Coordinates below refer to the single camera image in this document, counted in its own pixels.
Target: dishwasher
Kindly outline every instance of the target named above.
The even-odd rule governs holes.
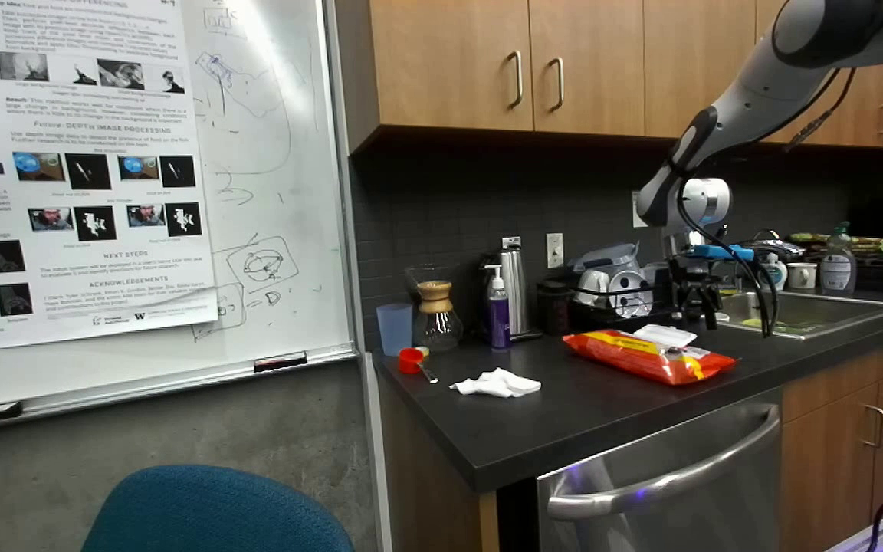
[[[780,393],[538,477],[540,552],[777,552]]]

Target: whiteboard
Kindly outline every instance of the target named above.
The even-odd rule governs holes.
[[[220,320],[0,350],[0,405],[67,411],[357,354],[323,0],[180,0]]]

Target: sink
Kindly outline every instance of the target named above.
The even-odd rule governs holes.
[[[760,332],[758,298],[747,295],[720,295],[726,328]],[[883,320],[883,299],[843,298],[843,295],[777,295],[777,337],[813,339],[823,335],[846,332],[875,320]]]

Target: dishwasher handle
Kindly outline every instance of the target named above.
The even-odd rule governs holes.
[[[632,511],[716,477],[739,455],[758,451],[777,435],[780,405],[771,405],[765,421],[755,432],[725,447],[720,455],[689,463],[683,470],[598,495],[567,495],[561,476],[545,509],[552,517],[594,517],[610,511]]]

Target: red object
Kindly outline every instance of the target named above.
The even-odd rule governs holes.
[[[422,359],[429,359],[429,351],[422,346],[405,346],[400,351],[400,370],[402,373],[420,373]]]
[[[736,364],[733,354],[707,350],[669,350],[627,332],[584,332],[561,337],[572,351],[614,364],[630,373],[662,381],[669,387],[689,387],[711,381]]]

